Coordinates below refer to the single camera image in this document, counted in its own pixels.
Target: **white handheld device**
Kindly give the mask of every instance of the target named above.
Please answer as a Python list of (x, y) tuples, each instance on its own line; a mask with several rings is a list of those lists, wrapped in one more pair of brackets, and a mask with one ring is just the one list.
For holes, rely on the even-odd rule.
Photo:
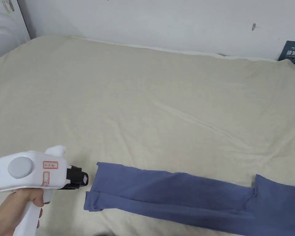
[[(45, 153), (28, 151), (0, 158), (0, 191), (43, 188), (44, 202), (50, 202), (53, 189), (77, 189), (88, 184), (81, 168), (68, 165), (63, 158), (66, 147), (48, 148)], [(34, 236), (40, 208), (28, 202), (21, 223), (13, 236)]]

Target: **dark blue book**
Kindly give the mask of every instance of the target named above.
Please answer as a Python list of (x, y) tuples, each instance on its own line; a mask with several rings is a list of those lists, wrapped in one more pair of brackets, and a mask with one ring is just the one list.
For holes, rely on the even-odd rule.
[(289, 59), (295, 64), (295, 41), (286, 41), (278, 61), (282, 61), (284, 59)]

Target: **blue trousers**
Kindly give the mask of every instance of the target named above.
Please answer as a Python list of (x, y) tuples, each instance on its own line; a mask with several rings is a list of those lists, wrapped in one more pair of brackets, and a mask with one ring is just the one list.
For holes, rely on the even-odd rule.
[(98, 162), (84, 209), (118, 208), (247, 236), (295, 236), (295, 186), (255, 176), (254, 187)]

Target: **gray round button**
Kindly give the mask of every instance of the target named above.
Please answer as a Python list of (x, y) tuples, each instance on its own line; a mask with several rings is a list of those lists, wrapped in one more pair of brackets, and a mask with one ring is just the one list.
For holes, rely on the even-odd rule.
[(28, 176), (32, 170), (32, 160), (23, 156), (13, 159), (8, 166), (9, 174), (15, 179), (21, 179)]

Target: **mattress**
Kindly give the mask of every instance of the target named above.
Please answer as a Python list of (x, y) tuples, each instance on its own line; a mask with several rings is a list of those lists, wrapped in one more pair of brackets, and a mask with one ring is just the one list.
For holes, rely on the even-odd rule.
[(90, 186), (55, 191), (37, 235), (226, 236), (117, 209), (84, 211), (85, 191), (98, 161), (295, 185), (295, 65), (40, 37), (0, 58), (0, 157), (58, 144)]

